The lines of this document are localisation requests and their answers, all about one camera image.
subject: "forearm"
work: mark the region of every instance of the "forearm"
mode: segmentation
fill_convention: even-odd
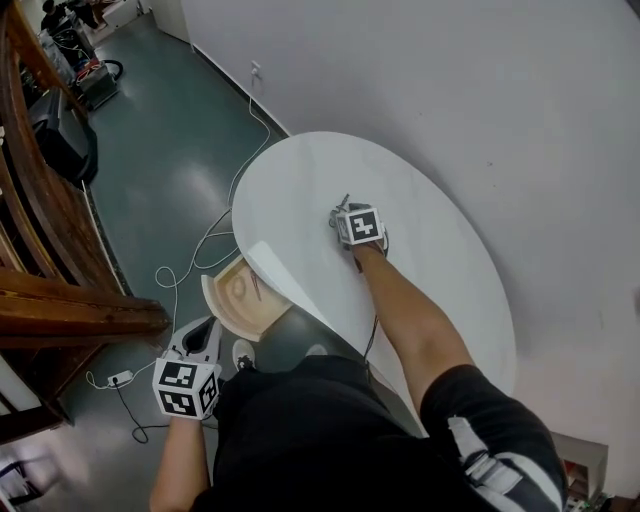
[[[188,511],[207,490],[209,470],[202,423],[172,417],[150,500],[152,512]]]
[[[420,410],[433,381],[449,368],[473,360],[447,315],[379,252],[354,247],[369,285],[378,320],[395,348]]]

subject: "tabletop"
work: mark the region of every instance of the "tabletop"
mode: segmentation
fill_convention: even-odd
[[[389,234],[389,261],[444,310],[476,365],[511,394],[515,336],[489,253],[451,200],[383,147],[313,132],[267,149],[233,199],[240,251],[267,284],[364,354],[375,313],[353,258],[328,224],[347,193],[350,201],[378,209]],[[415,413],[400,361],[380,328],[369,361]]]

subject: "power strip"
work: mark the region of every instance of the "power strip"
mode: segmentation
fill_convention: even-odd
[[[125,370],[124,372],[117,373],[116,375],[112,375],[107,379],[109,386],[112,388],[116,387],[116,379],[118,382],[118,387],[122,387],[123,384],[126,384],[131,379],[133,379],[133,372],[131,370]]]

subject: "floor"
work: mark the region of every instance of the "floor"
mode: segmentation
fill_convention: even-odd
[[[91,116],[100,154],[91,191],[133,293],[157,299],[171,312],[173,291],[155,283],[155,270],[167,265],[178,276],[185,272],[196,243],[226,209],[233,175],[263,142],[265,129],[249,115],[246,101],[187,44],[159,32],[151,15],[107,38],[98,54],[120,60],[125,74],[120,93]],[[269,143],[277,140],[272,136]],[[229,230],[230,219],[220,228]],[[200,264],[217,261],[235,247],[232,236],[214,240],[201,251]],[[199,280],[196,271],[180,286],[177,326],[209,313]],[[220,363],[226,378],[234,373],[234,340],[230,333],[223,337]],[[257,366],[264,371],[293,368],[314,343],[330,353],[357,357],[341,339],[292,310],[256,345]],[[135,371],[155,357],[143,344],[114,346],[90,369],[104,384],[108,376]],[[379,392],[410,424],[399,400],[384,389]],[[142,424],[167,422],[152,394],[151,371],[142,372],[122,394]],[[150,431],[148,444],[134,442],[134,425],[118,395],[95,390],[83,378],[70,386],[63,404],[73,426],[0,447],[0,459],[30,461],[32,479],[47,490],[21,510],[146,510],[166,429]],[[212,461],[217,433],[206,429],[205,434]]]

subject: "green floor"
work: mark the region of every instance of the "green floor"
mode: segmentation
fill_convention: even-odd
[[[226,209],[233,175],[260,146],[265,129],[249,115],[242,97],[187,44],[159,32],[150,15],[118,30],[98,54],[120,60],[125,74],[120,93],[91,116],[100,151],[100,170],[91,185],[96,208],[133,293],[161,301],[171,313],[173,292],[156,285],[156,268],[168,265],[178,276],[184,273],[196,243]],[[220,227],[229,230],[230,218]],[[217,261],[233,247],[233,237],[211,241],[198,261]],[[206,314],[200,271],[195,271],[180,286],[176,324]],[[223,337],[221,364],[227,378],[234,373],[230,349],[235,339],[230,333]],[[330,353],[356,357],[342,340],[292,310],[256,346],[258,368],[293,368],[314,343],[323,343]],[[135,371],[155,357],[144,344],[114,346],[91,370],[104,384],[108,376]],[[167,422],[151,391],[151,371],[141,373],[122,393],[141,423]],[[383,394],[406,419],[398,401]],[[135,443],[130,435],[134,425],[118,395],[94,390],[83,378],[63,402],[73,427],[0,448],[0,457],[33,461],[28,465],[31,476],[48,489],[21,510],[147,510],[166,429],[150,431],[146,445]],[[212,461],[217,433],[206,430],[206,439]]]

